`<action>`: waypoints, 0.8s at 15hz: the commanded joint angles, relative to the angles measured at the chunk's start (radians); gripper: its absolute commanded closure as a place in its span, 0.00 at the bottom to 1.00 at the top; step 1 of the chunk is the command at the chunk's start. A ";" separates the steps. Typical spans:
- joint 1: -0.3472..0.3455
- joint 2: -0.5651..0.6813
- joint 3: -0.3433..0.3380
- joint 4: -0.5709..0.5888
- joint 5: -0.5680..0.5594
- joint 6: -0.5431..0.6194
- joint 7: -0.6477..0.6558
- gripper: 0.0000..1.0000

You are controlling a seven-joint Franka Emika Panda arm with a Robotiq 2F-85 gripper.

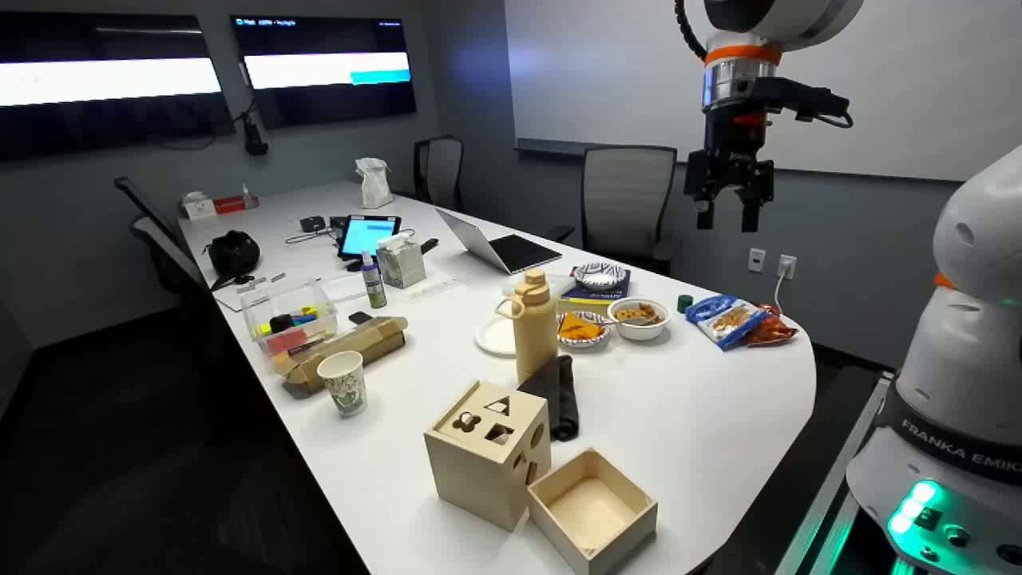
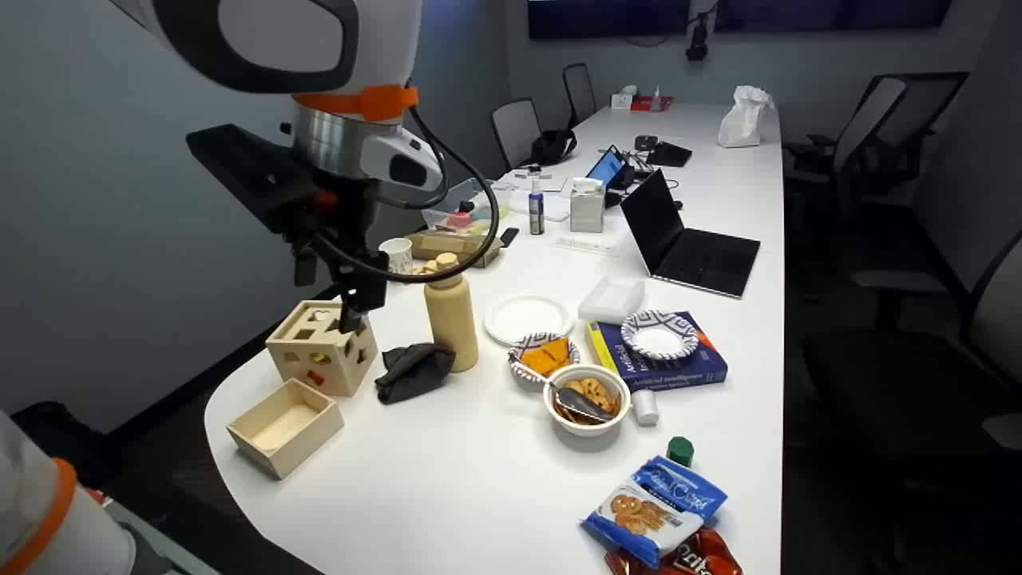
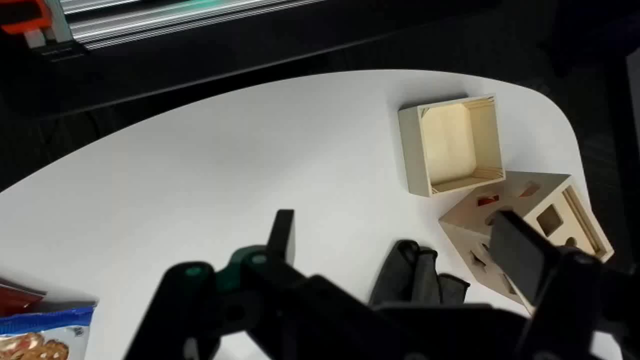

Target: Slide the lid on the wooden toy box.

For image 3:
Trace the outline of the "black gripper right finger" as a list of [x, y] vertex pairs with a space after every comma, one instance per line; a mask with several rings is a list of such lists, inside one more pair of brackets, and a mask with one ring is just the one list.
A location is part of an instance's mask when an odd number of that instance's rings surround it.
[[490, 256], [517, 294], [532, 306], [548, 297], [563, 259], [542, 235], [512, 210], [498, 210], [492, 223]]

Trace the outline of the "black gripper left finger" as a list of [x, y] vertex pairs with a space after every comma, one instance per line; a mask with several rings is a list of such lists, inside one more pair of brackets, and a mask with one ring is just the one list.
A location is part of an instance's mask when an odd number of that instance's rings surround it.
[[296, 213], [281, 208], [275, 213], [266, 251], [271, 259], [290, 262], [293, 256], [293, 223]]

